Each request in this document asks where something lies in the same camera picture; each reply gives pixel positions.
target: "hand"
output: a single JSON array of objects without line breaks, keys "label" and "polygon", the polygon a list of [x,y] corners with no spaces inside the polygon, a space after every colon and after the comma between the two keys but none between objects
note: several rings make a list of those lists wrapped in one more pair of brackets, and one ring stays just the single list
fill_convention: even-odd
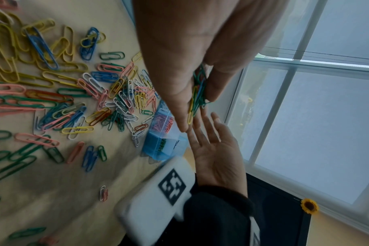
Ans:
[{"label": "hand", "polygon": [[156,91],[185,132],[193,71],[214,66],[205,97],[215,101],[272,34],[288,0],[133,0],[136,30]]},{"label": "hand", "polygon": [[247,178],[240,148],[229,128],[222,124],[216,113],[211,114],[221,141],[209,120],[202,116],[202,121],[209,140],[200,128],[187,133],[195,158],[198,185],[221,186],[248,197]]}]

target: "sunflower decoration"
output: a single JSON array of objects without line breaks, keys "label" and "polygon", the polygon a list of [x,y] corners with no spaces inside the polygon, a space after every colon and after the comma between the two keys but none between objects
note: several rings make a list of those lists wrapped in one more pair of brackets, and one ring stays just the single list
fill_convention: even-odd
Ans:
[{"label": "sunflower decoration", "polygon": [[308,214],[315,214],[320,210],[319,206],[315,201],[307,198],[301,201],[301,207],[303,211],[305,211]]}]

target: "blue plastic box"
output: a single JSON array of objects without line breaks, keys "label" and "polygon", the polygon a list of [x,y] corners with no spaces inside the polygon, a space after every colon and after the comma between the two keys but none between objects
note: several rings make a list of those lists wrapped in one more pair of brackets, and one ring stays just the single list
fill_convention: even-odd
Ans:
[{"label": "blue plastic box", "polygon": [[166,103],[161,100],[144,142],[143,152],[154,160],[183,156],[189,141],[181,133]]}]

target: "black sleeve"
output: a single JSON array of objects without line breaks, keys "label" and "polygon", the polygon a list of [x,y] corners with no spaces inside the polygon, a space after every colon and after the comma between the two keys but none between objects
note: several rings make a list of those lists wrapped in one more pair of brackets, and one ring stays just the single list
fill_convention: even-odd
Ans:
[{"label": "black sleeve", "polygon": [[217,186],[201,186],[184,205],[189,245],[248,246],[253,206],[243,195]]}]

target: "beige tabletop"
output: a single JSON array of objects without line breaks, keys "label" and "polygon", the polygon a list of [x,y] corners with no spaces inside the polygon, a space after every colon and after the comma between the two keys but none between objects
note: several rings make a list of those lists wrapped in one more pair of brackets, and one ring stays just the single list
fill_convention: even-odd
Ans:
[{"label": "beige tabletop", "polygon": [[[139,52],[135,27],[121,0],[22,0],[20,10],[13,13],[25,24],[40,19],[54,19],[56,28],[44,34],[48,43],[61,37],[64,24],[74,29],[75,44],[90,27],[104,32],[107,40],[97,45],[94,58],[87,62],[90,71],[95,71],[99,52],[123,51],[125,59],[116,61],[121,65],[127,65]],[[76,61],[82,61],[79,54],[76,55]],[[142,61],[136,65],[139,69],[144,68]],[[19,72],[40,74],[33,65],[19,62],[17,67]],[[55,88],[44,90],[55,92]],[[86,115],[95,111],[97,101],[90,98],[78,98],[75,101],[87,104]],[[13,134],[32,133],[32,125],[33,113],[0,117],[0,130],[8,130]],[[98,124],[93,133],[80,134],[73,141],[59,132],[50,131],[49,134],[52,139],[60,141],[58,149],[65,158],[78,141],[84,141],[86,146],[103,145],[108,160],[97,161],[94,169],[86,173],[81,168],[85,148],[70,165],[56,164],[43,150],[36,151],[33,155],[37,156],[37,160],[33,164],[0,181],[0,245],[25,246],[45,235],[52,235],[59,240],[57,245],[60,246],[117,246],[125,231],[114,216],[113,207],[158,164],[141,156],[143,141],[135,148],[127,128],[121,133],[116,126],[108,131],[107,127]],[[0,150],[14,152],[25,144],[13,138],[0,140]],[[0,163],[0,168],[8,164],[10,162],[4,161]],[[99,201],[99,189],[103,185],[109,190],[109,198],[105,202]],[[47,229],[38,235],[7,239],[15,231],[31,227]]]}]

